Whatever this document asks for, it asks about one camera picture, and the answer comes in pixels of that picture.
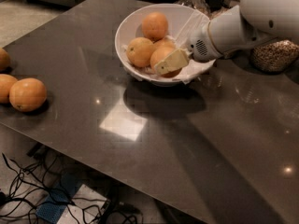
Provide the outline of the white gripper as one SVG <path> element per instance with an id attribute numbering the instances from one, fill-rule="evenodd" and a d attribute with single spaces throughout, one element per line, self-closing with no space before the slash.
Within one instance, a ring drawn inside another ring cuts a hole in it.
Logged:
<path id="1" fill-rule="evenodd" d="M 207 63 L 223 55 L 219 48 L 217 33 L 212 22 L 200 22 L 192 26 L 187 37 L 187 47 L 197 62 Z M 183 49 L 174 49 L 154 65 L 157 75 L 175 72 L 189 64 L 189 57 Z"/>

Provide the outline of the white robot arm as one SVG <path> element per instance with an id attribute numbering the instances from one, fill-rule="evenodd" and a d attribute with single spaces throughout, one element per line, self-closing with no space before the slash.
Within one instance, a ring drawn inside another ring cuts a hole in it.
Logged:
<path id="1" fill-rule="evenodd" d="M 277 42 L 299 41 L 299 0 L 240 0 L 206 21 L 193 13 L 182 29 L 182 43 L 154 65 L 158 75 L 187 66 L 190 60 L 207 63 L 239 49 Z"/>

